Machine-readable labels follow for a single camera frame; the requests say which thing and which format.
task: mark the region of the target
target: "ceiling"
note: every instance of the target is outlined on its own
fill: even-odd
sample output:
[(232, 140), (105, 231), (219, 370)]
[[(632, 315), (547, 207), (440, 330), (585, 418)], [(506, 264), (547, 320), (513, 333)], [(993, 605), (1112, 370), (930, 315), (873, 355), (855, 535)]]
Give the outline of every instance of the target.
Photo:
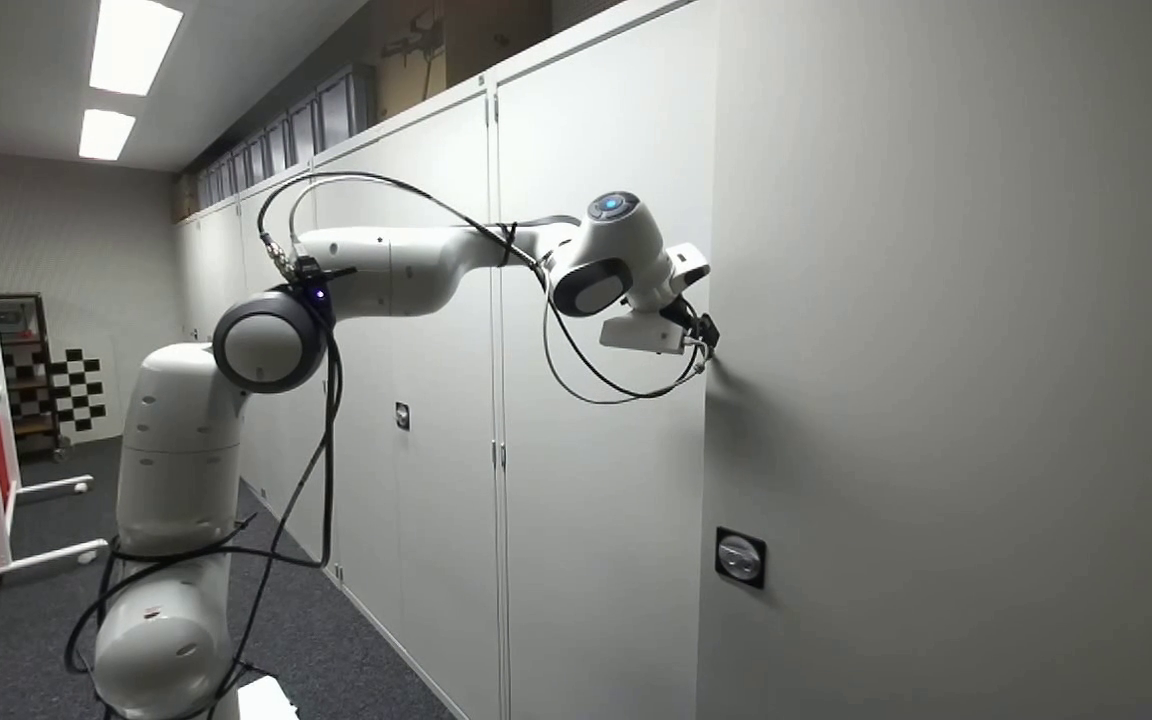
[(83, 108), (137, 131), (119, 169), (182, 171), (370, 0), (163, 0), (183, 12), (144, 102), (90, 87), (96, 0), (0, 0), (0, 153), (82, 159)]

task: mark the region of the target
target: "shelf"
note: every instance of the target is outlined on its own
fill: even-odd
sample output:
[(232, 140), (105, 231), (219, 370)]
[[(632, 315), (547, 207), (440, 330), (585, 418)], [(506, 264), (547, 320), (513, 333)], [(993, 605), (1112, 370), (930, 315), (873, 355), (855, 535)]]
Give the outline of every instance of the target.
[(44, 457), (62, 450), (62, 421), (52, 414), (52, 352), (48, 315), (40, 291), (0, 291), (0, 349), (6, 376), (14, 387), (16, 450), (26, 457)]

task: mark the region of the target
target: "small sign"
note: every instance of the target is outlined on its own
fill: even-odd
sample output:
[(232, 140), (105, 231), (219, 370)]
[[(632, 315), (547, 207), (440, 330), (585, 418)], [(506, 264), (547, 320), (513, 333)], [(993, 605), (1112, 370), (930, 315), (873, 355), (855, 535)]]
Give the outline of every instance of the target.
[(716, 573), (745, 588), (768, 586), (768, 544), (731, 529), (716, 535)]
[(396, 425), (402, 434), (412, 434), (412, 408), (410, 408), (410, 405), (393, 405), (393, 425)]

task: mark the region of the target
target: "end effector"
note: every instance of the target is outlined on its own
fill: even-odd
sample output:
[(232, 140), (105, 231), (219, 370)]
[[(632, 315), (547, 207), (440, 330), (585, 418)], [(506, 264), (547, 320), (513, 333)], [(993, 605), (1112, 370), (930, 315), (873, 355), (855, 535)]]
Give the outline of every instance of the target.
[(603, 191), (587, 203), (580, 231), (544, 258), (547, 302), (564, 315), (597, 315), (626, 302), (629, 315), (603, 320), (599, 345), (683, 352), (683, 338), (716, 349), (712, 315), (701, 315), (683, 288), (709, 277), (697, 243), (663, 248), (660, 227), (632, 191)]

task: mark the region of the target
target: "cabinet door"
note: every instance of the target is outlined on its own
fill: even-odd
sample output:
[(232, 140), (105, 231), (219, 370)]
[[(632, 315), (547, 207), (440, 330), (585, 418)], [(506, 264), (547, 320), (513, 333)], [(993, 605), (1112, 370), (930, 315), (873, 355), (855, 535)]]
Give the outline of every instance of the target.
[[(506, 216), (585, 212), (597, 191), (629, 190), (668, 243), (709, 248), (704, 12), (687, 4), (502, 79)], [(697, 714), (704, 381), (655, 405), (587, 408), (544, 370), (542, 309), (516, 271), (506, 288), (513, 715), (683, 720)], [(599, 349), (599, 320), (574, 333), (632, 387), (682, 371), (673, 355)], [(551, 345), (564, 376), (599, 393), (560, 333)]]
[[(328, 169), (393, 171), (490, 207), (486, 102), (462, 94)], [(458, 224), (385, 185), (326, 185), (313, 224)], [(349, 320), (341, 425), (346, 586), (464, 714), (495, 715), (495, 474), (490, 277), (437, 315)]]
[(235, 207), (219, 203), (191, 216), (182, 231), (182, 243), (187, 325), (197, 338), (209, 338), (217, 330), (217, 315), (244, 297)]

